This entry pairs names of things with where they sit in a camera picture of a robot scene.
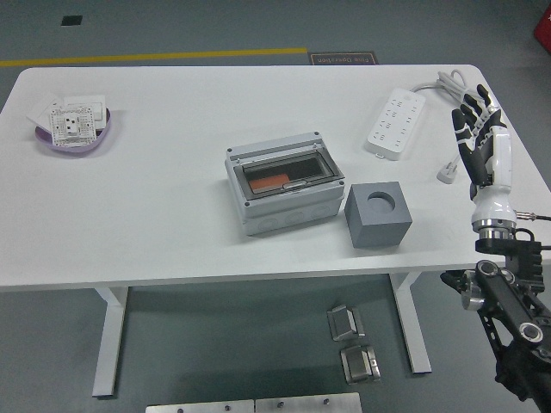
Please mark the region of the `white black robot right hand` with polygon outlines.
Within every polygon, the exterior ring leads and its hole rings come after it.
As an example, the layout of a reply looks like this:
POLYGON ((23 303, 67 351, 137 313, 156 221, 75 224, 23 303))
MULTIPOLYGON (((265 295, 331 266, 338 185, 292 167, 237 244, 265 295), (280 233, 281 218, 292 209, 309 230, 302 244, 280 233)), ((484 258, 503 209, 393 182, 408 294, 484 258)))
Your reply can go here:
POLYGON ((501 107, 481 84, 478 95, 464 95, 452 111, 455 139, 471 180, 470 198, 475 204, 471 218, 475 232, 509 231, 517 216, 509 195, 512 188, 512 139, 502 120, 501 107))

